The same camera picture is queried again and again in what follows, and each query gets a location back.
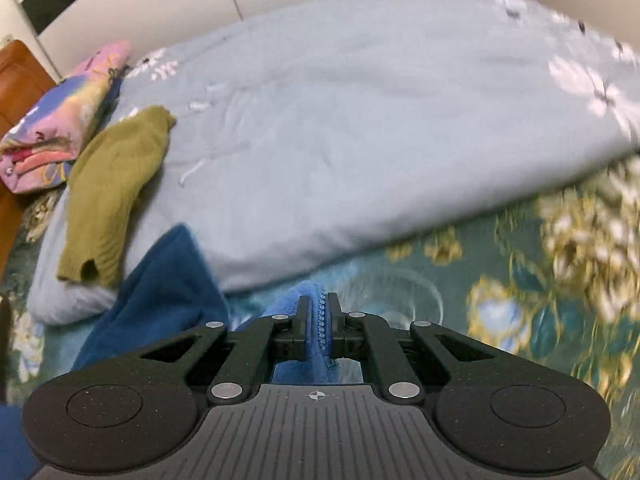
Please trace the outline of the light blue floral quilt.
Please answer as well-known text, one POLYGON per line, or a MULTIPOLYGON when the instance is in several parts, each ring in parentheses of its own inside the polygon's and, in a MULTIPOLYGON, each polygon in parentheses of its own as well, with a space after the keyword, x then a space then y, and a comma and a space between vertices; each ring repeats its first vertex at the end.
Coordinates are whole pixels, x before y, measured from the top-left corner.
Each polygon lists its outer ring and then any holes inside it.
POLYGON ((535 0, 314 0, 154 52, 107 127, 153 105, 176 124, 122 279, 56 277, 68 188, 27 300, 42 322, 107 309, 178 223, 239 292, 572 180, 636 145, 639 69, 535 0))

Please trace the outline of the orange wooden headboard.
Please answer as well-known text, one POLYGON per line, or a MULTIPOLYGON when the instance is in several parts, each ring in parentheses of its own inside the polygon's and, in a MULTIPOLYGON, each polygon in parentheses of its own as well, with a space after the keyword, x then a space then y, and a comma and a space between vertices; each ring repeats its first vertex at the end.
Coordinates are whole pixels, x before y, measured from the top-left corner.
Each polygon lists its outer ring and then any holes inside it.
MULTIPOLYGON (((52 77, 21 40, 1 48, 1 135, 14 127, 39 99, 55 86, 52 77)), ((4 184, 0 194, 1 272, 12 249, 29 200, 18 198, 4 184)))

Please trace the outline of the folded pink patterned blanket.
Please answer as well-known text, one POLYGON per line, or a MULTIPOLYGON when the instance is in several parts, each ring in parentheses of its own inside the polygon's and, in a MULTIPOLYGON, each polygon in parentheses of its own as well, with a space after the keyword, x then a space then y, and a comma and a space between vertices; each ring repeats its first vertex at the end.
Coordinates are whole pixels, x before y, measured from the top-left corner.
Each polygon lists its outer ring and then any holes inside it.
POLYGON ((122 83, 131 44, 100 47, 49 90, 1 140, 1 180, 23 195, 66 182, 122 83))

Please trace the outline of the olive green knit garment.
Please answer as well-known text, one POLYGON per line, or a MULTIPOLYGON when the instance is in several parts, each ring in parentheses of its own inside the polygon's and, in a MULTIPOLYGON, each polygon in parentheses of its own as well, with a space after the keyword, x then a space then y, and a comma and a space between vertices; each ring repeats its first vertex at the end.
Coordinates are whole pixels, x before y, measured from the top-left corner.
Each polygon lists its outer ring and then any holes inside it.
POLYGON ((68 180, 65 244, 56 277, 114 287, 131 211, 162 166, 176 118, 153 105, 98 133, 68 180))

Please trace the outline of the teal floral bed sheet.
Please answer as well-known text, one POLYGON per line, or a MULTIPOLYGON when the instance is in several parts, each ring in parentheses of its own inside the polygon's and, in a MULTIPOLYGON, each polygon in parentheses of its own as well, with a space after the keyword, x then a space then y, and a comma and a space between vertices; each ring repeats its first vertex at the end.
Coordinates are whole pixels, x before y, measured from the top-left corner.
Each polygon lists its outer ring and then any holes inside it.
POLYGON ((397 327, 429 316, 569 372, 610 404, 597 466, 639 474, 639 273, 623 229, 639 227, 632 162, 590 182, 327 266, 314 280, 347 310, 397 327))

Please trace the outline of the blue fleece jacket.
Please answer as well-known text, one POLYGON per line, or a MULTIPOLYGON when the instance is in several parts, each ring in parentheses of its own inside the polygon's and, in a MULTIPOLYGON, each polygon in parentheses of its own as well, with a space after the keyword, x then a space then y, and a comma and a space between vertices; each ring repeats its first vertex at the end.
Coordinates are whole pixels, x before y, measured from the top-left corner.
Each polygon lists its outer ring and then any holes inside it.
MULTIPOLYGON (((318 283, 301 282, 262 315, 295 314, 303 297, 309 299, 308 359, 277 365, 273 381, 299 386, 335 384, 337 364, 330 359, 334 294, 318 283)), ((122 283, 114 307, 99 319, 74 367, 120 356, 208 321, 230 323, 231 314, 191 234, 185 226, 176 226, 122 283)))

